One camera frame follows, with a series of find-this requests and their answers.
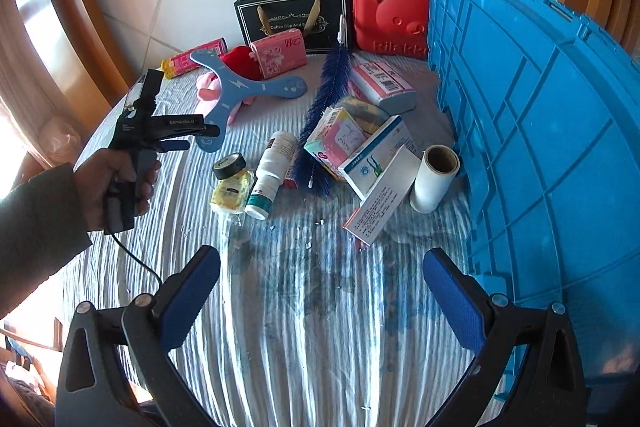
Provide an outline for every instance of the black gift box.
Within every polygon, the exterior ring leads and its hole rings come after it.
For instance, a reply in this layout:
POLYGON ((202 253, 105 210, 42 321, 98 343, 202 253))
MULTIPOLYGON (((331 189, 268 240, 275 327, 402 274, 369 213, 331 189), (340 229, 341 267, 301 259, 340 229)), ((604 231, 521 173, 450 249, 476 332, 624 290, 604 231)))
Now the black gift box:
MULTIPOLYGON (((237 0, 234 3, 236 15, 242 30, 244 42, 262 39, 268 35, 260 22, 258 6, 269 20, 272 33, 292 28, 302 31, 316 0, 237 0)), ((305 36, 305 48, 308 54, 327 53, 337 42, 340 29, 340 15, 347 21, 345 45, 351 49, 351 0, 320 0, 320 15, 316 24, 305 36)))

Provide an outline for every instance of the black cable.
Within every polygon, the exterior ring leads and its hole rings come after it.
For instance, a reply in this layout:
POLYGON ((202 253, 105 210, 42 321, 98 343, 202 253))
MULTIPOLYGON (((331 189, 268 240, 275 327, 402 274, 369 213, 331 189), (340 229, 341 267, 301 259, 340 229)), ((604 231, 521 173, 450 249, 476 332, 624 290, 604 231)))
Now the black cable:
POLYGON ((158 287, 162 286, 162 279, 160 279, 160 276, 150 267, 148 267, 146 264, 144 264, 142 261, 140 261, 140 259, 138 259, 135 255, 133 255, 129 249, 127 247, 125 247, 119 240, 118 238, 115 236, 115 234, 113 232, 109 232, 109 235, 111 235, 111 237, 113 237, 113 240, 118 244, 119 247, 121 247, 125 253, 132 258, 136 263, 140 264, 140 266, 142 266, 145 270, 147 270, 151 275, 153 275, 156 280, 158 281, 158 287))

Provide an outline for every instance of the white box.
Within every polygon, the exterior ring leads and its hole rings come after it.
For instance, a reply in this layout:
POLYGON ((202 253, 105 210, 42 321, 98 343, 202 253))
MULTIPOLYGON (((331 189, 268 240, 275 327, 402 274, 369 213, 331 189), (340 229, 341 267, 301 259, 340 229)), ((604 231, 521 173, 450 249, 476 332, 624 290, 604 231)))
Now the white box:
POLYGON ((400 114, 415 107, 415 89, 389 64, 365 62, 353 67, 351 92, 377 105, 389 114, 400 114))
POLYGON ((359 208, 342 226, 371 245, 414 184, 420 160, 401 147, 359 208))
POLYGON ((338 171, 363 200, 402 145, 418 156, 414 139, 402 118, 392 116, 340 165, 338 171))

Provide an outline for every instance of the medicine box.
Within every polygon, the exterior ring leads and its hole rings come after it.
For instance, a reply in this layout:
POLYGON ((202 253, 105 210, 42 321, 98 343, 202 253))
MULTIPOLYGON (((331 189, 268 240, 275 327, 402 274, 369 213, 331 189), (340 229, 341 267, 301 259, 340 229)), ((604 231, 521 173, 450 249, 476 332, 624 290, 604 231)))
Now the medicine box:
POLYGON ((363 200, 402 145, 418 156, 402 117, 392 116, 340 165, 338 172, 363 200))
POLYGON ((402 146, 371 188, 367 198, 342 226, 371 245, 414 184, 420 160, 402 146))

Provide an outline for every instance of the pink tin can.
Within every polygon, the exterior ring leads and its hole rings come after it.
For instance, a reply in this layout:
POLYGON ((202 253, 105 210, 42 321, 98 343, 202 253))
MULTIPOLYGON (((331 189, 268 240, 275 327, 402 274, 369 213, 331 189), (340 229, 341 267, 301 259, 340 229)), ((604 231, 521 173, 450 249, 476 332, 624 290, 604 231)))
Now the pink tin can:
POLYGON ((198 69, 200 65, 193 62, 189 56, 191 55, 191 52, 196 50, 213 50, 216 55, 222 55, 226 53, 226 42, 224 38, 220 37, 214 41, 202 44, 197 48, 192 48, 184 53, 175 55, 175 57, 163 60, 160 64, 160 68, 164 71, 164 77, 174 78, 179 74, 198 69))
POLYGON ((296 28, 252 42, 251 49, 265 78, 306 64, 305 41, 296 28))

